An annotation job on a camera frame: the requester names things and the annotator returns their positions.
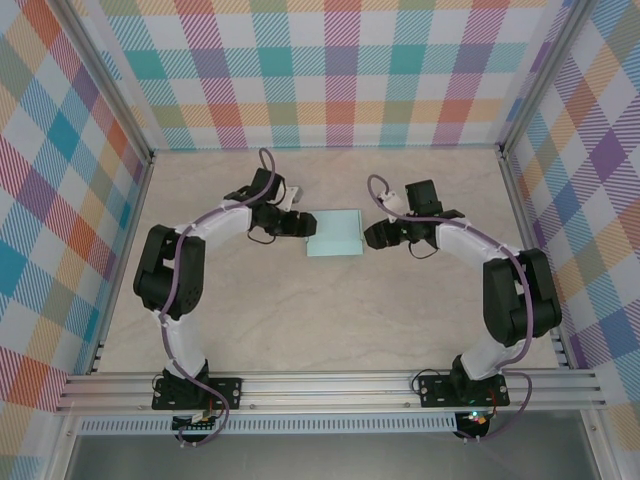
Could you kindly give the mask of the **light teal cloth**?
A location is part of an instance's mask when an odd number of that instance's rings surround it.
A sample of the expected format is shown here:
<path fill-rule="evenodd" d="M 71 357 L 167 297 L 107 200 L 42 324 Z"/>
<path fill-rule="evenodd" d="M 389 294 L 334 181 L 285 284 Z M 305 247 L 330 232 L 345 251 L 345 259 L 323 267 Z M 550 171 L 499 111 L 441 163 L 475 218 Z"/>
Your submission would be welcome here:
<path fill-rule="evenodd" d="M 308 257 L 360 256 L 364 253 L 361 211 L 319 210 L 311 214 L 316 233 L 306 241 Z"/>

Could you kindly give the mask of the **left controller board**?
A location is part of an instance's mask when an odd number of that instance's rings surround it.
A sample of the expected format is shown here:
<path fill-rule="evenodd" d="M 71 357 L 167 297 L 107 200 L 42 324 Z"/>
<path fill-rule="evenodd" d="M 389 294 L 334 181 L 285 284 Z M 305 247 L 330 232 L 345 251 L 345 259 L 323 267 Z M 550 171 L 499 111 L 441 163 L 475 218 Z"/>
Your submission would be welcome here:
<path fill-rule="evenodd" d="M 177 415 L 172 417 L 171 429 L 186 432 L 212 431 L 216 429 L 218 419 L 219 416 L 211 412 Z"/>

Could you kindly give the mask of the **grey metal panel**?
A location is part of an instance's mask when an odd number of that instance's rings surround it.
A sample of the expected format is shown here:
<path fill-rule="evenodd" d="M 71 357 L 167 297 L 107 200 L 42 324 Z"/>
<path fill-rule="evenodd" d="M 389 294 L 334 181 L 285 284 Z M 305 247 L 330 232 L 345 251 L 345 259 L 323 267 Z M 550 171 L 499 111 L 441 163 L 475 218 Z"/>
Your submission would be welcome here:
<path fill-rule="evenodd" d="M 83 436 L 65 480 L 600 480 L 583 448 L 509 455 L 429 435 Z"/>

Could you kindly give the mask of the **right aluminium side rail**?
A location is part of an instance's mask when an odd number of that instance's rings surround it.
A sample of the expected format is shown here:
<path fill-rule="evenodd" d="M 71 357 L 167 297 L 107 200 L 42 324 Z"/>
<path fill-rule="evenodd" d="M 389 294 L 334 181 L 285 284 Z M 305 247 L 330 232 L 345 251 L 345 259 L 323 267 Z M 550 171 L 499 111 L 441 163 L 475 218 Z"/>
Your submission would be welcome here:
<path fill-rule="evenodd" d="M 518 189 L 512 166 L 500 149 L 496 150 L 496 157 L 523 246 L 526 249 L 538 247 L 539 244 L 534 238 L 532 227 L 529 224 L 523 197 Z M 556 355 L 558 367 L 560 369 L 570 369 L 571 363 L 567 356 L 561 329 L 559 327 L 551 329 L 548 332 L 548 336 L 550 337 L 551 345 Z"/>

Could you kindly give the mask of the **aluminium side rail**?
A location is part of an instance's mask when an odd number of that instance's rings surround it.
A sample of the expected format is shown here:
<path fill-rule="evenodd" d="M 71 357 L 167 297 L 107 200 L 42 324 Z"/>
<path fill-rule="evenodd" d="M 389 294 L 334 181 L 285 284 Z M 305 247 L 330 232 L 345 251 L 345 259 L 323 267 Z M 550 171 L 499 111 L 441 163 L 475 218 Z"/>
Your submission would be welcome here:
<path fill-rule="evenodd" d="M 144 203 L 147 197 L 148 189 L 152 179 L 154 166 L 155 166 L 156 154 L 151 150 L 144 163 L 143 176 L 139 188 L 134 208 L 132 210 L 124 239 L 123 250 L 121 256 L 116 264 L 114 271 L 114 277 L 111 283 L 111 289 L 107 298 L 107 303 L 104 312 L 101 314 L 99 321 L 97 322 L 96 331 L 90 343 L 89 355 L 82 369 L 83 375 L 90 375 L 94 372 L 97 364 L 99 363 L 98 351 L 104 347 L 107 339 L 110 325 L 114 316 L 115 307 L 117 304 L 118 296 L 123 284 L 126 267 L 131 255 L 131 250 L 137 228 L 139 226 L 140 217 L 144 208 Z"/>
<path fill-rule="evenodd" d="M 512 166 L 500 149 L 496 150 L 496 157 L 523 246 L 526 249 L 538 247 L 539 244 L 534 238 L 532 227 L 529 224 L 523 197 L 518 189 Z M 559 327 L 551 329 L 548 332 L 548 336 L 550 337 L 551 345 L 556 355 L 558 367 L 560 369 L 570 369 L 571 363 L 567 356 L 561 329 Z"/>

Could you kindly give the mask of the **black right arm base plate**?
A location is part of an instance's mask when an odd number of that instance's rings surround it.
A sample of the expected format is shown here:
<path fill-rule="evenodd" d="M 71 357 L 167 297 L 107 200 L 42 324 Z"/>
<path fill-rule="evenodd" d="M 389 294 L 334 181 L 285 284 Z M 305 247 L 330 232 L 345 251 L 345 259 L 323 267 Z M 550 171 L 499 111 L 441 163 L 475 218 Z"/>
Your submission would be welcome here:
<path fill-rule="evenodd" d="M 421 375 L 418 393 L 423 408 L 431 407 L 504 407 L 510 405 L 505 377 L 494 375 L 466 383 L 449 375 Z"/>

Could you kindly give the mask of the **left aluminium side rail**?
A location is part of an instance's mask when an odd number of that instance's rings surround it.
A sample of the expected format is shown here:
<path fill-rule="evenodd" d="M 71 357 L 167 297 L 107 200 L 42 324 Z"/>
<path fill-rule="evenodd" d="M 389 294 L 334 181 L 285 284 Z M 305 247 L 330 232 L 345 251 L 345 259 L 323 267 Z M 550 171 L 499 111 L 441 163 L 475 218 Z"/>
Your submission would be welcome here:
<path fill-rule="evenodd" d="M 90 343 L 89 355 L 82 369 L 83 375 L 90 375 L 94 372 L 97 364 L 99 363 L 98 351 L 104 347 L 107 339 L 110 325 L 114 316 L 115 307 L 117 304 L 118 296 L 123 284 L 126 267 L 131 255 L 131 250 L 137 228 L 139 226 L 140 217 L 144 208 L 144 203 L 147 197 L 148 189 L 152 179 L 154 166 L 155 166 L 156 154 L 151 150 L 144 163 L 143 176 L 139 188 L 134 208 L 132 210 L 124 239 L 123 250 L 121 256 L 116 264 L 114 271 L 114 277 L 111 283 L 111 289 L 107 298 L 107 303 L 104 312 L 101 314 L 99 321 L 97 322 L 96 331 Z"/>

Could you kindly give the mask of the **aluminium mounting rail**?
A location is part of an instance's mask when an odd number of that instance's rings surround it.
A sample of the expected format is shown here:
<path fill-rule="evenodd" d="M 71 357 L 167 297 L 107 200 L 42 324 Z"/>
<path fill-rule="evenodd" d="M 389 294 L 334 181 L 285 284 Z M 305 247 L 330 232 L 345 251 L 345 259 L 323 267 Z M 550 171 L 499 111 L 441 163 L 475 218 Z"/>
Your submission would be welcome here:
<path fill-rule="evenodd" d="M 590 370 L 533 369 L 530 411 L 604 409 L 606 400 Z M 383 413 L 420 410 L 409 371 L 240 373 L 238 414 Z M 150 413 L 152 373 L 71 376 L 58 401 L 60 415 Z"/>

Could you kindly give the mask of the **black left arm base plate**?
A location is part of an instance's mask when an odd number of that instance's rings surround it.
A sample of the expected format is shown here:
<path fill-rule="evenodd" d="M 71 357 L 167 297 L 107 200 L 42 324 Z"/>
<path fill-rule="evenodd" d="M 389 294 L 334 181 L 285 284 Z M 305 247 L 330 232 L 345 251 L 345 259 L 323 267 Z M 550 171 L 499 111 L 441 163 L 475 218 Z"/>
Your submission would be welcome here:
<path fill-rule="evenodd" d="M 241 378 L 208 378 L 210 389 L 223 396 L 231 410 L 240 407 Z M 156 376 L 152 381 L 153 410 L 221 410 L 222 400 L 187 379 Z"/>

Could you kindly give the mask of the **right aluminium frame post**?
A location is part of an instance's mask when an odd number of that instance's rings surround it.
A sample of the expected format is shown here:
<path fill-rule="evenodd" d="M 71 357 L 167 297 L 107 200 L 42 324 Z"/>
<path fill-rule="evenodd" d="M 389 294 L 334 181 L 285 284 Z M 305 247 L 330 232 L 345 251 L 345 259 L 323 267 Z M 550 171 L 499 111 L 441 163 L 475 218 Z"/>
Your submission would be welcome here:
<path fill-rule="evenodd" d="M 509 122 L 509 128 L 505 135 L 496 144 L 501 161 L 506 162 L 509 159 L 510 154 L 524 135 L 544 94 L 556 78 L 572 45 L 597 3 L 598 0 L 572 0 L 564 22 L 557 29 L 554 41 L 539 62 L 539 69 L 533 77 L 527 94 L 515 111 L 513 120 Z"/>

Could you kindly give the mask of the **aluminium frame post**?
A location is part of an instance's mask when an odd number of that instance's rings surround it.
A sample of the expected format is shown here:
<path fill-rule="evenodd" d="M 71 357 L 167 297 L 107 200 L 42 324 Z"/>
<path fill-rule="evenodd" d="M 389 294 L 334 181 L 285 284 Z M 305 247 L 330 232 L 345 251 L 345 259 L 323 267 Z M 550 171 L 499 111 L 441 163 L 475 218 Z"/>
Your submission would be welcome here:
<path fill-rule="evenodd" d="M 539 69 L 533 77 L 527 94 L 515 111 L 513 120 L 509 122 L 509 128 L 505 135 L 496 144 L 501 161 L 506 162 L 509 159 L 510 154 L 524 135 L 544 94 L 556 78 L 572 45 L 597 3 L 598 0 L 572 0 L 564 22 L 557 29 L 554 41 L 539 62 Z"/>
<path fill-rule="evenodd" d="M 152 165 L 154 160 L 153 150 L 145 139 L 142 130 L 139 128 L 129 106 L 126 104 L 99 50 L 87 33 L 71 0 L 46 0 L 46 3 L 60 23 L 62 29 L 69 36 L 85 68 L 91 75 L 99 91 L 103 94 L 107 104 L 112 109 L 115 118 L 119 121 L 134 149 L 142 156 L 147 165 Z"/>

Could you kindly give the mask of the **left aluminium frame post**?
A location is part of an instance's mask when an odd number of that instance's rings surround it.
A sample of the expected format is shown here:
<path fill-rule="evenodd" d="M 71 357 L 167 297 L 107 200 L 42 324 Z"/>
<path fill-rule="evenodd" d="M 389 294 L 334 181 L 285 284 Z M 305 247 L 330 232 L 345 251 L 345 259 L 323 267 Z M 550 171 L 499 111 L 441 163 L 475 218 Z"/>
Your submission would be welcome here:
<path fill-rule="evenodd" d="M 91 75 L 99 91 L 103 94 L 107 104 L 112 109 L 115 118 L 119 121 L 134 149 L 142 156 L 147 165 L 152 165 L 154 160 L 153 150 L 145 139 L 142 130 L 139 128 L 129 106 L 126 104 L 99 50 L 87 33 L 71 0 L 46 0 L 46 3 L 60 23 L 62 29 L 69 36 L 85 68 Z"/>

